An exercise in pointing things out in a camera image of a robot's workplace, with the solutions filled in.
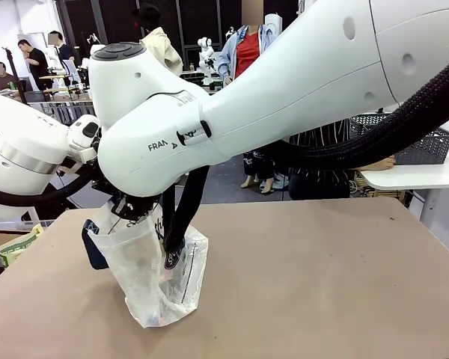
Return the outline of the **person's left hand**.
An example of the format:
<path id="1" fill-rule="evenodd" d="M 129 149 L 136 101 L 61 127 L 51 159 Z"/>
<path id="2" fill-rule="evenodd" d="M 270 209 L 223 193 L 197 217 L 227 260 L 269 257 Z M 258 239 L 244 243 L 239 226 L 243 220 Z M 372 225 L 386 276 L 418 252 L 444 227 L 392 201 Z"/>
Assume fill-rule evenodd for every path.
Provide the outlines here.
<path id="1" fill-rule="evenodd" d="M 375 171 L 385 171 L 385 170 L 392 169 L 395 165 L 396 165 L 395 158 L 393 156 L 387 157 L 387 158 L 375 163 L 374 170 Z"/>

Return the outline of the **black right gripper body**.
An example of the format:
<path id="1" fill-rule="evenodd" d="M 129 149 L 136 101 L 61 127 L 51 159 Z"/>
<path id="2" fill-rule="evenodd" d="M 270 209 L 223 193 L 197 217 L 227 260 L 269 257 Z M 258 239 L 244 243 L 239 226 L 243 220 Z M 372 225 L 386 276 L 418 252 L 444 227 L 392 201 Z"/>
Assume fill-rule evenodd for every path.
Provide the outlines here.
<path id="1" fill-rule="evenodd" d="M 111 202 L 111 212 L 114 215 L 125 220 L 138 221 L 153 210 L 153 205 L 157 202 L 157 196 L 135 197 L 118 192 L 113 194 Z"/>

